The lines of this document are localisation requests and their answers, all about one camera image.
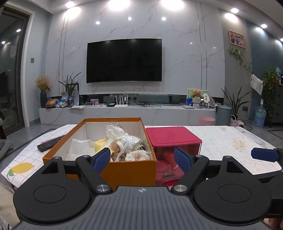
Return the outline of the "yellow packaged sachet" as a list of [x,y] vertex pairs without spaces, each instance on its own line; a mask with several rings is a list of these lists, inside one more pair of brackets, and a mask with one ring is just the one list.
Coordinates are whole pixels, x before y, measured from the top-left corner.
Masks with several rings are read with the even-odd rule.
[[107,139],[100,139],[94,142],[94,150],[96,153],[98,153],[100,150],[105,148],[105,145],[107,143]]

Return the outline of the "clear plastic bundle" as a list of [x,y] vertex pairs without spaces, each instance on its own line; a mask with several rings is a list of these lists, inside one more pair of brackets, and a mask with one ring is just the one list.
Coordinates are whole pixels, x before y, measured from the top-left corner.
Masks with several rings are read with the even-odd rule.
[[106,126],[106,139],[110,145],[113,141],[120,141],[124,146],[124,154],[136,150],[145,150],[144,142],[137,136],[133,136],[124,131],[124,129],[117,124],[110,124]]

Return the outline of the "pink white knitted yarn toy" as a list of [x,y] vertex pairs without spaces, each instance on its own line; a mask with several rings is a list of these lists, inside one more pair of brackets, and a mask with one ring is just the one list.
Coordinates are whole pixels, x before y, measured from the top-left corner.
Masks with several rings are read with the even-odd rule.
[[150,159],[149,152],[145,150],[136,150],[129,152],[125,157],[126,162],[149,160],[149,159]]

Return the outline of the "black remote control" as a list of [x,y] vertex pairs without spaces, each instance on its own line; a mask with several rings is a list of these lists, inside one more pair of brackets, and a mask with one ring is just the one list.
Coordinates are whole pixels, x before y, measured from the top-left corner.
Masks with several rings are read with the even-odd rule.
[[47,140],[39,145],[37,145],[37,148],[40,152],[44,152],[47,150],[52,149],[62,138],[64,137],[64,135],[60,136],[60,137],[56,137],[54,139],[50,139]]

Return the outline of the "pink small heater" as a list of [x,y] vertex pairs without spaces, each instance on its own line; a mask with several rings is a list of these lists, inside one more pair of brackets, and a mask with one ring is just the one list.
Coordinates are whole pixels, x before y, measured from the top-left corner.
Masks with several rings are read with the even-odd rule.
[[232,127],[242,127],[244,128],[244,123],[241,120],[237,120],[236,116],[233,114],[231,115],[230,126]]

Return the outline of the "potted floor plant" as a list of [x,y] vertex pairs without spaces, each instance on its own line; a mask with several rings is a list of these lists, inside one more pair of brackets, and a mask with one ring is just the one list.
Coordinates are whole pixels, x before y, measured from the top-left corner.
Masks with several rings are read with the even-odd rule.
[[242,87],[240,87],[237,95],[234,93],[229,93],[227,88],[222,89],[224,93],[224,105],[232,108],[232,118],[234,120],[238,119],[238,112],[241,106],[247,104],[249,101],[245,101],[244,98],[250,94],[250,92],[240,95],[242,91]]

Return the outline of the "grey lidded trash can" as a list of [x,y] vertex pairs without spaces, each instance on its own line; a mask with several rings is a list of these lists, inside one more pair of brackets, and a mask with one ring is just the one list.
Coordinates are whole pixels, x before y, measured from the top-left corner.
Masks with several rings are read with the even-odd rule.
[[218,105],[216,108],[215,125],[230,126],[232,107],[227,105]]

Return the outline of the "dark cabinet with plants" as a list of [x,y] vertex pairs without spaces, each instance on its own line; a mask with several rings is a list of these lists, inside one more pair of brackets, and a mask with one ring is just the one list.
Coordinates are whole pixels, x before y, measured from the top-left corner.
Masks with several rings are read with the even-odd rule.
[[270,68],[263,78],[263,99],[266,126],[282,125],[282,85],[276,70]]

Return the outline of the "hanging white cloth bag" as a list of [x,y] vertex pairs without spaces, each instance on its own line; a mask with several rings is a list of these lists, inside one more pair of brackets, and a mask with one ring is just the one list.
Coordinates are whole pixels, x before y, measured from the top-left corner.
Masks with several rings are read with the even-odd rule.
[[262,95],[263,90],[263,81],[257,78],[254,74],[250,78],[250,86],[255,90],[259,95]]

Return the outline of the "orange cardboard box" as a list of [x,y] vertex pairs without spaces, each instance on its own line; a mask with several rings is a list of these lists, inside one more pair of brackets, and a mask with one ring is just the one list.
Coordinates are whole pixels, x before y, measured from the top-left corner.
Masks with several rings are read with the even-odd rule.
[[132,162],[111,162],[110,149],[104,148],[96,155],[82,155],[77,162],[83,168],[94,168],[101,176],[100,181],[116,190],[118,186],[149,187],[155,186],[156,157],[149,137],[146,133],[141,118],[87,118],[70,130],[48,153],[43,157],[43,163],[47,164],[53,157],[58,157],[64,163],[76,167],[75,161],[65,160],[71,139],[77,137],[99,138],[102,129],[110,122],[118,122],[131,134],[145,141],[145,148],[149,151],[150,159]]

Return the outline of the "small teddy bear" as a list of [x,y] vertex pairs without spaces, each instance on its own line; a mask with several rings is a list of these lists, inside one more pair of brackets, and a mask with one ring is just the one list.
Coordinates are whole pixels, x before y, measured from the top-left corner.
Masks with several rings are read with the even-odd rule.
[[203,96],[201,95],[201,90],[194,89],[192,97],[192,106],[194,109],[200,108],[202,98]]

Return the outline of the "white marble tv console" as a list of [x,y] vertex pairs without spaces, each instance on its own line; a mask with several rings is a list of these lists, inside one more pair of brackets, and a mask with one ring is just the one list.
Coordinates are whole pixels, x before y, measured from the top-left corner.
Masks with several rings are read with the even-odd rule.
[[133,118],[140,117],[146,126],[197,126],[200,117],[215,118],[214,109],[186,109],[183,106],[127,108],[88,105],[78,108],[40,108],[41,124],[77,124],[86,118]]

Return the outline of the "green plant in glass vase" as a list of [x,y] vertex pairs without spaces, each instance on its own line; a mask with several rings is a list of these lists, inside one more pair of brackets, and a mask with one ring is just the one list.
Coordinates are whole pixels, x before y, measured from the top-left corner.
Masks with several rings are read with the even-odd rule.
[[72,72],[70,76],[67,75],[66,80],[58,81],[60,84],[62,84],[65,87],[66,93],[68,94],[68,97],[67,97],[68,107],[74,106],[74,100],[72,98],[72,93],[74,92],[74,89],[76,85],[78,84],[78,81],[76,81],[76,78],[81,74],[81,72],[79,72],[75,76],[73,76],[73,74],[74,72]]

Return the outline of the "dried flowers in dark vase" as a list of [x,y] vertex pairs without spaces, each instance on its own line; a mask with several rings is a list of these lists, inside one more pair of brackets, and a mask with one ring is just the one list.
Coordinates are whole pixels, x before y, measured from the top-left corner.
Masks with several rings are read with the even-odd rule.
[[47,91],[50,91],[49,78],[47,76],[39,76],[36,79],[36,86],[40,90],[40,105],[45,108],[47,103]]

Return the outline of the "wall-mounted black television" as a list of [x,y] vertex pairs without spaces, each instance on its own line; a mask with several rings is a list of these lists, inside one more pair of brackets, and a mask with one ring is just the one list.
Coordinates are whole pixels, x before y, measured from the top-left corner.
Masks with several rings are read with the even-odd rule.
[[162,40],[114,39],[87,44],[86,82],[161,82]]

